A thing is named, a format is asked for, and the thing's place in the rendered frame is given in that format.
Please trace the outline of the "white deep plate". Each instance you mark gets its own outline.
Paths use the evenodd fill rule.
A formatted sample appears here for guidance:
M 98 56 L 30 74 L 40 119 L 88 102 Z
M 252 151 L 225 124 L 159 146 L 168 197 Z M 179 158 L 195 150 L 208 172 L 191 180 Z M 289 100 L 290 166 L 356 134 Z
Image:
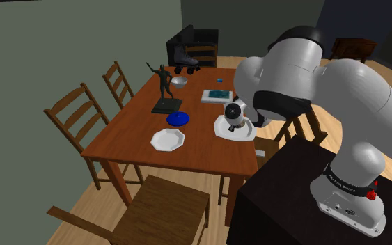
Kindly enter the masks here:
M 235 128 L 234 131 L 230 131 L 230 124 L 227 122 L 224 115 L 220 115 L 214 122 L 215 134 L 223 139 L 231 141 L 252 141 L 256 136 L 256 128 L 252 122 L 247 118 L 243 118 L 244 125 L 239 128 Z

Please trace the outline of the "white book with blue cover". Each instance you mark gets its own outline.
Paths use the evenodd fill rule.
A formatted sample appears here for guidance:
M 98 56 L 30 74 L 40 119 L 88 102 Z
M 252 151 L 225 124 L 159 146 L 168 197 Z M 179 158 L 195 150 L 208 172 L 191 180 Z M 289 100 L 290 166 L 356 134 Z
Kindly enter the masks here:
M 233 101 L 233 91 L 229 90 L 204 90 L 202 103 L 225 104 Z

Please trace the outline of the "blue round lid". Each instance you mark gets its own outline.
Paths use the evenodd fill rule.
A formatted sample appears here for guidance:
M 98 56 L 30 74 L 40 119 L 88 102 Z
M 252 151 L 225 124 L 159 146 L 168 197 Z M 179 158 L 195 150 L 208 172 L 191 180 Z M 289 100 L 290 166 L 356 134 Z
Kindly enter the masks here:
M 180 127 L 186 125 L 189 122 L 189 115 L 185 112 L 176 111 L 170 113 L 167 116 L 166 121 L 171 126 Z

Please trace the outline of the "white octagonal plate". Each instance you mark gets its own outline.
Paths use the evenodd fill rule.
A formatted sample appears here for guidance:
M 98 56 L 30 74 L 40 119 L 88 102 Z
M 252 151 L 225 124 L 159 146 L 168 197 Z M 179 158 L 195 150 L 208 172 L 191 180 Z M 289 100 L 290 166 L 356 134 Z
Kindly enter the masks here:
M 163 129 L 154 133 L 150 144 L 157 151 L 171 152 L 184 144 L 185 135 L 179 129 Z

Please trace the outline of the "white bowl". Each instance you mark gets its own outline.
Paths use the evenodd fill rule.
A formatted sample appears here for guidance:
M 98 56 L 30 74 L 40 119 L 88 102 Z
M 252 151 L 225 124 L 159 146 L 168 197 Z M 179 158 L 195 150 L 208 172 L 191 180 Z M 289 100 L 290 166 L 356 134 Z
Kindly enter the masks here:
M 173 77 L 171 80 L 171 84 L 174 85 L 176 88 L 183 88 L 188 82 L 188 78 L 178 76 Z

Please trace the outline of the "dark human figure statue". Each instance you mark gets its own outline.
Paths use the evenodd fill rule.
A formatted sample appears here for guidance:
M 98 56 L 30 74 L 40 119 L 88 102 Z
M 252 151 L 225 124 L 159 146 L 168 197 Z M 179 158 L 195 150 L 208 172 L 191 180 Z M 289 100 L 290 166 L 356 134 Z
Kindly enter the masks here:
M 161 98 L 158 100 L 151 112 L 170 114 L 179 111 L 182 100 L 174 98 L 172 92 L 170 91 L 170 83 L 173 78 L 171 73 L 165 70 L 164 65 L 160 65 L 160 69 L 158 70 L 154 70 L 149 63 L 147 63 L 147 66 L 152 72 L 159 75 L 160 80 L 159 88 L 161 92 Z

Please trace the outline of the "grey roller skate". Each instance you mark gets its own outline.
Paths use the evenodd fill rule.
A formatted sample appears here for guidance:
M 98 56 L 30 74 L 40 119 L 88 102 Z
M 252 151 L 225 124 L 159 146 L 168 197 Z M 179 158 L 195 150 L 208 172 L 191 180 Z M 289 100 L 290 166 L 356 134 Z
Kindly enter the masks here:
M 199 71 L 201 69 L 199 62 L 185 52 L 183 45 L 176 45 L 174 47 L 173 58 L 175 62 L 174 73 L 176 74 L 180 74 L 183 68 L 187 68 L 187 74 L 193 74 L 195 71 Z

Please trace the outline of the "black robot stand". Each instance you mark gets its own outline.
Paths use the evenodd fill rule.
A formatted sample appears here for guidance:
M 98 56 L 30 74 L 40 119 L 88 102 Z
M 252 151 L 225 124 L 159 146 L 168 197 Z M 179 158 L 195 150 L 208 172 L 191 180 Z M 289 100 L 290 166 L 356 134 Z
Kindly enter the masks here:
M 379 176 L 386 225 L 376 238 L 323 214 L 310 183 L 335 153 L 294 136 L 237 192 L 227 245 L 392 245 L 392 181 Z

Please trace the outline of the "brown wooden dining table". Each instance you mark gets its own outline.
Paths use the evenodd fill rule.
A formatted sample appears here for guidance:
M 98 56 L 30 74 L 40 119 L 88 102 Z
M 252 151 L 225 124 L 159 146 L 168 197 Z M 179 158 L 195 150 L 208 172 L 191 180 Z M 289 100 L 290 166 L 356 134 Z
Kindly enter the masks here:
M 157 151 L 150 144 L 154 133 L 168 127 L 166 115 L 152 113 L 160 98 L 159 77 L 153 75 L 112 121 L 82 152 L 82 156 L 100 162 L 118 195 L 126 205 L 132 202 L 119 163 L 138 164 L 229 177 L 225 224 L 229 226 L 237 192 L 245 178 L 257 170 L 253 141 L 229 141 L 214 133 L 214 122 L 224 112 L 220 104 L 201 102 L 208 90 L 234 89 L 235 71 L 230 68 L 201 68 L 189 76 L 180 89 L 171 88 L 182 100 L 180 110 L 189 122 L 179 130 L 184 144 L 172 152 Z

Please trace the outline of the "black cabinet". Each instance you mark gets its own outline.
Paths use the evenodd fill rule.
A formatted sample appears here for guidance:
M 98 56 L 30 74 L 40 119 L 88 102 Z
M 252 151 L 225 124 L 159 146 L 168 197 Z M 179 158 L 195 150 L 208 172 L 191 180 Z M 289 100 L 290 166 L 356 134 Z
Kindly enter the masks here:
M 197 45 L 213 45 L 218 48 L 219 30 L 218 29 L 195 29 L 192 24 L 183 28 L 166 42 L 166 50 L 168 55 L 168 65 L 175 66 L 174 47 L 182 44 L 184 47 Z

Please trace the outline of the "dark brown side table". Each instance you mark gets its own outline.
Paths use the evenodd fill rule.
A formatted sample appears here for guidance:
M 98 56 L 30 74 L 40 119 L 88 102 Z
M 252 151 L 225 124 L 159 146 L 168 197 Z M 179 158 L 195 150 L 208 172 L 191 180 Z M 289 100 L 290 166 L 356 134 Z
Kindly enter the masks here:
M 376 42 L 364 38 L 336 38 L 329 60 L 348 58 L 365 63 L 376 46 Z

